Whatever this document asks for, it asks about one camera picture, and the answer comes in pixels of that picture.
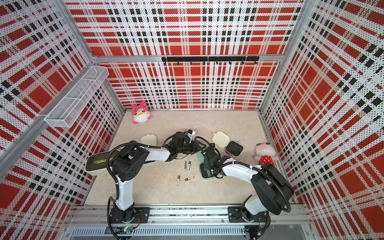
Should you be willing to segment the mint green manicure case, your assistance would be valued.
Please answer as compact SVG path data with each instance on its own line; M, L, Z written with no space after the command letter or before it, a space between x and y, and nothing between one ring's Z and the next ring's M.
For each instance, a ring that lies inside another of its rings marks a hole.
M205 157L203 156L202 152L198 152L197 157L200 162L199 169L200 169L202 179L208 180L208 179L215 178L215 175L212 174L212 171L209 168L208 163L206 163Z

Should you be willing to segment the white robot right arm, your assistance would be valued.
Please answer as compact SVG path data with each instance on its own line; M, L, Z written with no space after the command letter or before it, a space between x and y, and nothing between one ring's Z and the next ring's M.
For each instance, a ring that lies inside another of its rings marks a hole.
M257 218L268 218L270 213L289 213L290 198L294 189L275 167L278 160L276 150L270 143L257 144L252 166L229 156L221 156L214 144L197 142L204 163L214 177L232 177L253 186L256 194L250 195L236 210L230 210L230 222L255 222Z

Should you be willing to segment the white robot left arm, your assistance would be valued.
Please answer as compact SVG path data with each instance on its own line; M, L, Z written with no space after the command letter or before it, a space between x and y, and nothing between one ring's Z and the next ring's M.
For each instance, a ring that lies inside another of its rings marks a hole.
M136 208L133 198L134 180L145 164L171 162L178 155L193 155L198 148L193 137L195 132L176 132L162 146L140 144L136 141L121 144L107 153L106 167L116 186L116 197L110 197L113 208L108 210L112 224L139 224L148 222L149 208Z

